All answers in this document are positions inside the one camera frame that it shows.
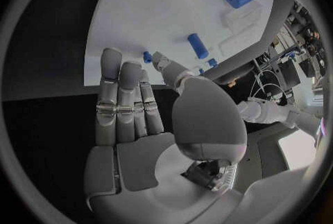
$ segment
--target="cable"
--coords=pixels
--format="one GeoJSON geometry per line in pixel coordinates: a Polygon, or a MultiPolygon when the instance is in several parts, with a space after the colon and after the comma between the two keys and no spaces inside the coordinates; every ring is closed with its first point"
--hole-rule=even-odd
{"type": "Polygon", "coordinates": [[[252,94],[252,91],[253,91],[253,87],[254,87],[255,83],[257,82],[258,77],[259,77],[262,73],[264,73],[264,72],[273,73],[273,74],[275,75],[276,79],[277,79],[277,82],[278,82],[279,85],[281,86],[280,80],[279,80],[278,76],[277,76],[274,72],[272,72],[271,70],[262,70],[262,71],[256,76],[256,78],[255,78],[255,80],[254,80],[254,83],[253,83],[253,85],[252,85],[252,88],[251,88],[251,92],[250,92],[249,97],[251,97],[251,94],[252,94]]]}
{"type": "MultiPolygon", "coordinates": [[[[282,89],[282,87],[278,86],[277,84],[264,84],[264,85],[262,86],[262,88],[265,87],[265,86],[268,86],[268,85],[272,85],[272,86],[275,86],[275,87],[279,88],[279,89],[282,91],[282,93],[287,97],[287,95],[286,95],[286,93],[284,92],[284,90],[282,89]]],[[[260,90],[261,90],[261,88],[259,88],[259,89],[254,93],[254,95],[253,95],[252,97],[255,98],[255,96],[257,95],[257,93],[258,93],[260,90]]]]}

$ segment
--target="white surface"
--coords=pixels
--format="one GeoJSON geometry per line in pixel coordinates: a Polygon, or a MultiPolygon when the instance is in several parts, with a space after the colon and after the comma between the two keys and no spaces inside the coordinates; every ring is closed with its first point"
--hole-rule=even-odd
{"type": "Polygon", "coordinates": [[[84,85],[98,85],[99,58],[106,47],[137,60],[152,84],[163,83],[143,52],[158,50],[199,74],[215,58],[218,63],[257,42],[266,27],[273,0],[254,0],[234,9],[225,0],[99,0],[88,34],[84,85]],[[210,55],[199,60],[187,36],[197,33],[210,55]]]}
{"type": "Polygon", "coordinates": [[[280,139],[279,145],[290,170],[309,166],[315,160],[315,139],[302,130],[280,139]]]}

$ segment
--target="white tabletop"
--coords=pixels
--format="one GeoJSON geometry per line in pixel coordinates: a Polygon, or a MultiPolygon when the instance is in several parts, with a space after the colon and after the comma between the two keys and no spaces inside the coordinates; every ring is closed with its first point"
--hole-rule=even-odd
{"type": "Polygon", "coordinates": [[[136,60],[148,71],[152,84],[160,73],[143,63],[143,52],[160,51],[194,73],[208,70],[260,40],[273,0],[254,0],[234,9],[226,0],[99,0],[90,30],[84,64],[84,85],[98,85],[104,48],[122,51],[123,61],[136,60]],[[197,33],[210,55],[196,57],[187,37],[197,33]]]}

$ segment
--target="white table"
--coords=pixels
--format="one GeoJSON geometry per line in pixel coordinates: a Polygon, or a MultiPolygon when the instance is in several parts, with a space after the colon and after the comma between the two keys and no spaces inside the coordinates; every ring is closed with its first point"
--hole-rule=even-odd
{"type": "Polygon", "coordinates": [[[99,0],[90,30],[84,64],[84,85],[98,85],[100,55],[118,48],[123,61],[136,60],[148,71],[152,84],[163,84],[143,52],[160,51],[194,73],[208,70],[260,40],[273,0],[254,0],[234,9],[226,0],[99,0]],[[210,55],[196,57],[187,37],[197,33],[210,55]]]}

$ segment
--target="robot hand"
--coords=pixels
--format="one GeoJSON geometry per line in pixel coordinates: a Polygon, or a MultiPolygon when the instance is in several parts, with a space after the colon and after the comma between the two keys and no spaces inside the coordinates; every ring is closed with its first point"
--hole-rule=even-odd
{"type": "Polygon", "coordinates": [[[279,106],[273,101],[248,98],[237,105],[241,117],[249,123],[281,122],[288,128],[299,128],[317,140],[320,119],[292,105],[279,106]]]}
{"type": "Polygon", "coordinates": [[[104,50],[96,113],[98,146],[132,142],[164,130],[146,71],[134,62],[120,68],[121,63],[120,52],[104,50]]]}
{"type": "Polygon", "coordinates": [[[172,111],[180,151],[198,161],[239,162],[246,151],[247,133],[232,98],[209,79],[193,76],[159,52],[153,55],[153,66],[180,94],[172,111]]]}

